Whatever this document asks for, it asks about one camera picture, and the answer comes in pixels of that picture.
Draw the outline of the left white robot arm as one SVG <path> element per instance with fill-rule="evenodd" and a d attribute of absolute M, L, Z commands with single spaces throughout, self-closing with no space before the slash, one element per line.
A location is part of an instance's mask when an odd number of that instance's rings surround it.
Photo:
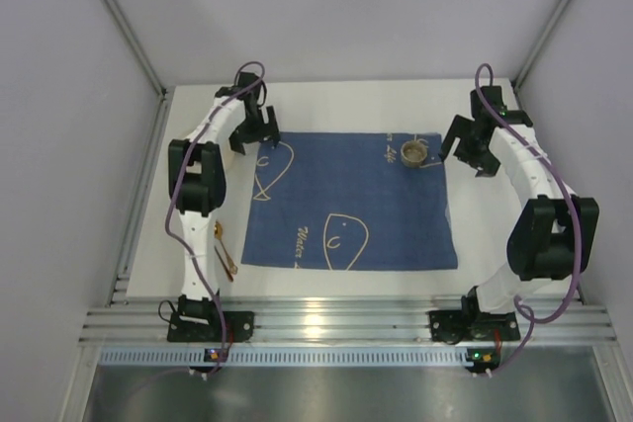
<path fill-rule="evenodd" d="M 222 148 L 240 155 L 257 142 L 280 142 L 272 106 L 267 106 L 263 73 L 243 69 L 233 83 L 220 88 L 201 122 L 167 147 L 169 206 L 167 235 L 184 250 L 185 274 L 181 296 L 186 301 L 217 302 L 209 282 L 209 227 L 217 220 L 227 193 L 228 160 Z"/>

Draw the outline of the small beige ceramic cup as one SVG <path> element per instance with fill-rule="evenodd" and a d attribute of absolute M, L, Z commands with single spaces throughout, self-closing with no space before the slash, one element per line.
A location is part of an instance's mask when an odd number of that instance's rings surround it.
<path fill-rule="evenodd" d="M 421 168 L 427 156 L 427 146 L 418 140 L 406 141 L 400 150 L 401 162 L 407 168 Z"/>

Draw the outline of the rose gold fork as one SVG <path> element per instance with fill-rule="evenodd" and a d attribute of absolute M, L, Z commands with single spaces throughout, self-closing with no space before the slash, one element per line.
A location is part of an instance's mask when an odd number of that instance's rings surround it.
<path fill-rule="evenodd" d="M 217 257 L 218 257 L 218 259 L 219 259 L 219 261 L 220 261 L 220 263 L 222 265 L 222 268 L 223 268 L 223 270 L 224 270 L 224 272 L 226 274 L 226 278 L 228 279 L 229 282 L 232 283 L 233 282 L 233 275 L 230 272 L 230 269 L 229 269 L 228 265 L 226 264 L 225 260 L 223 259 L 219 249 L 217 247 L 214 247 L 214 250 L 215 250 L 216 255 L 217 255 Z"/>

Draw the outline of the gold spoon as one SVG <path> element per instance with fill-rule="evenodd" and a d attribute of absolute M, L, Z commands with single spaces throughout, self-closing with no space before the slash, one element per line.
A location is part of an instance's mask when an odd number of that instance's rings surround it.
<path fill-rule="evenodd" d="M 237 268 L 237 265 L 234 263 L 232 257 L 228 253 L 227 248 L 226 248 L 226 246 L 224 244 L 224 241 L 223 241 L 224 228 L 223 228 L 222 224 L 218 220 L 214 224 L 214 236 L 215 236 L 216 240 L 219 242 L 219 244 L 220 244 L 220 246 L 221 246 L 221 248 L 223 250 L 224 256 L 226 258 L 226 264 L 225 264 L 226 271 L 229 274 L 231 274 L 232 277 L 236 276 L 237 273 L 238 273 L 238 268 Z"/>

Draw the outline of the cream ceramic plate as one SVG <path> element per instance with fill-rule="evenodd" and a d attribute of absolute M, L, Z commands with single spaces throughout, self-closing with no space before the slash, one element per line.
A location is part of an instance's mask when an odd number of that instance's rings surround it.
<path fill-rule="evenodd" d="M 227 170 L 229 170 L 235 160 L 236 153 L 230 148 L 229 143 L 226 144 L 226 149 L 224 152 L 224 166 Z"/>

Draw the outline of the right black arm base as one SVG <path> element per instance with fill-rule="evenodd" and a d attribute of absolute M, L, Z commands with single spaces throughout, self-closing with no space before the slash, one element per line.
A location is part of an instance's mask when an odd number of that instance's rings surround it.
<path fill-rule="evenodd" d="M 520 331 L 515 314 L 476 313 L 441 309 L 428 313 L 431 340 L 448 345 L 461 342 L 516 342 Z"/>

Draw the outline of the blue fish pattern placemat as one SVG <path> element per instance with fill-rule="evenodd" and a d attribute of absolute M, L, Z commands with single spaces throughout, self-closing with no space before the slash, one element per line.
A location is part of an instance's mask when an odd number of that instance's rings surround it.
<path fill-rule="evenodd" d="M 409 140 L 428 149 L 407 168 Z M 284 132 L 259 146 L 241 260 L 295 270 L 455 270 L 446 172 L 432 133 Z"/>

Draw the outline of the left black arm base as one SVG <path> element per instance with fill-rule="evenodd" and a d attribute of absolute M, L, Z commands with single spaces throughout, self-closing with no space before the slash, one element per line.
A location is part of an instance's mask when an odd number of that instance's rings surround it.
<path fill-rule="evenodd" d="M 252 311 L 226 311 L 225 321 L 228 343 L 242 343 L 252 337 L 255 327 Z M 221 343 L 222 325 L 215 313 L 211 320 L 173 313 L 166 339 L 170 343 Z"/>

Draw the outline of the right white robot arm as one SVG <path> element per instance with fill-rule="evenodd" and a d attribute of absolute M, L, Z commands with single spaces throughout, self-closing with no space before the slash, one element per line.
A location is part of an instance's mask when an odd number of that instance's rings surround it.
<path fill-rule="evenodd" d="M 517 309 L 522 297 L 556 281 L 569 288 L 557 319 L 571 303 L 587 268 L 599 207 L 563 181 L 538 143 L 533 122 L 509 109 L 499 86 L 478 86 L 470 94 L 471 116 L 456 116 L 439 156 L 454 155 L 480 177 L 504 171 L 522 206 L 506 247 L 506 261 L 467 297 L 483 314 Z"/>

